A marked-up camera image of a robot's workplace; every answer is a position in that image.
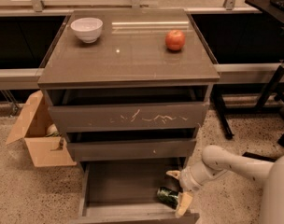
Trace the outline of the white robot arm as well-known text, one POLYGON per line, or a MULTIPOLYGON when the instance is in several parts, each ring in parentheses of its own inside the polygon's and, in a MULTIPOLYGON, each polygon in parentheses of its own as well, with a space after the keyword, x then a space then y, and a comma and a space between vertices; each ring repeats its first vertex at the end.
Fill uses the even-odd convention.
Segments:
POLYGON ((182 217, 190 207, 193 194, 206 182, 226 172, 241 175, 263 186, 259 224, 284 224, 284 156, 275 162, 235 155, 219 146, 207 146, 202 158, 181 171, 166 174, 175 178, 182 188, 176 207, 176 217, 182 217))

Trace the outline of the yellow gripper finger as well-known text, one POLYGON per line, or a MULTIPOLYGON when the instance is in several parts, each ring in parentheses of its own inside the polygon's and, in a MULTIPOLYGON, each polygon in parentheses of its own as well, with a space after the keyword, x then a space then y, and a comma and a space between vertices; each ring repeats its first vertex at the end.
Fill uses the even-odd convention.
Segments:
POLYGON ((178 171, 178 170, 167 171, 166 174, 175 178, 176 180, 179 180, 179 178, 180 178, 180 171, 178 171))
POLYGON ((176 208, 176 218, 183 217, 192 203, 192 193, 188 191, 180 192, 178 195, 178 203, 176 208))

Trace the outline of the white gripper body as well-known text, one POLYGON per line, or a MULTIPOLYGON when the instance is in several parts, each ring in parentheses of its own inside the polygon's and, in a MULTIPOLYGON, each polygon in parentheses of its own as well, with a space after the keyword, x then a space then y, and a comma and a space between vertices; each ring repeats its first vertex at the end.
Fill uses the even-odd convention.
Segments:
POLYGON ((179 184, 184 191, 195 192, 201 188, 201 185, 194 179, 190 168, 184 168, 179 174, 179 184))

